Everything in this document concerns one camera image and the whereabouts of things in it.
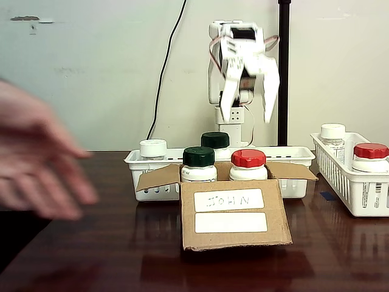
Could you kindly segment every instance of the red bottle cap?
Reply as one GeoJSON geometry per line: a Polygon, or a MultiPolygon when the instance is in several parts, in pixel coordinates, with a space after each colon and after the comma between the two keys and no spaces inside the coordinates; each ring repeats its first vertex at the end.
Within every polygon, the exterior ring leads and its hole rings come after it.
{"type": "Polygon", "coordinates": [[[389,155],[389,148],[384,144],[361,143],[354,147],[354,154],[360,158],[385,158],[389,155]]]}
{"type": "Polygon", "coordinates": [[[255,149],[243,149],[232,153],[231,162],[238,167],[259,167],[266,163],[266,155],[255,149]]]}

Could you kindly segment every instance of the green bottle cap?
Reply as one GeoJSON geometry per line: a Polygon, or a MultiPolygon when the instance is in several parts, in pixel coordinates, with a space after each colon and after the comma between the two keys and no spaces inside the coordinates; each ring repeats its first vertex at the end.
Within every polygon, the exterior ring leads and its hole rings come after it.
{"type": "Polygon", "coordinates": [[[215,163],[215,151],[209,147],[189,147],[182,157],[184,165],[190,167],[205,167],[215,163]]]}
{"type": "Polygon", "coordinates": [[[230,136],[224,132],[208,132],[201,136],[201,146],[212,149],[227,148],[230,146],[230,136]]]}

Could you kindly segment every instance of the white bottle cap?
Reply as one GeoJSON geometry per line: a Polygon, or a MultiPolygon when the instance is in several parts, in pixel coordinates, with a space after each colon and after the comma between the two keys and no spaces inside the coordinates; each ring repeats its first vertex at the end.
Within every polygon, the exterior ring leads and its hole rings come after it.
{"type": "Polygon", "coordinates": [[[322,125],[320,135],[324,139],[344,139],[346,127],[339,123],[325,123],[322,125]]]}
{"type": "Polygon", "coordinates": [[[140,141],[140,155],[142,157],[159,157],[167,154],[167,143],[162,139],[140,141]]]}

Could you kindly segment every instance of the black cable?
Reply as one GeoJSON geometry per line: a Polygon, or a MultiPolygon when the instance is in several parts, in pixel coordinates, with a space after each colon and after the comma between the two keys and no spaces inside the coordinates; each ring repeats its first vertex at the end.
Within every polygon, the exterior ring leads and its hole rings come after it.
{"type": "Polygon", "coordinates": [[[160,88],[162,86],[162,78],[164,77],[165,68],[166,68],[166,65],[168,63],[170,47],[171,47],[171,41],[173,40],[174,33],[176,32],[176,29],[177,29],[178,25],[181,22],[182,14],[184,13],[184,9],[185,9],[186,5],[187,5],[187,0],[184,0],[184,2],[182,3],[181,11],[180,11],[178,19],[176,21],[176,24],[174,25],[173,30],[171,31],[170,36],[169,36],[168,48],[167,48],[167,51],[166,51],[164,65],[162,65],[162,70],[161,70],[161,72],[159,74],[157,97],[156,97],[156,105],[155,105],[155,108],[154,108],[154,118],[153,118],[153,122],[151,124],[150,130],[149,130],[149,132],[147,134],[147,140],[150,139],[151,135],[153,134],[154,128],[155,128],[156,123],[157,123],[157,113],[158,113],[158,103],[159,103],[160,88]]]}

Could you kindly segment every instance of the black pole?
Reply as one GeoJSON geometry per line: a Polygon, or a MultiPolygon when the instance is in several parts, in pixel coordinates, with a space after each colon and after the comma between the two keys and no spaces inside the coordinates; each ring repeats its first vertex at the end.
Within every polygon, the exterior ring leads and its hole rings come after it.
{"type": "Polygon", "coordinates": [[[292,0],[278,0],[280,15],[278,35],[278,70],[280,72],[280,88],[278,90],[278,146],[287,146],[287,114],[289,93],[289,20],[292,0]]]}

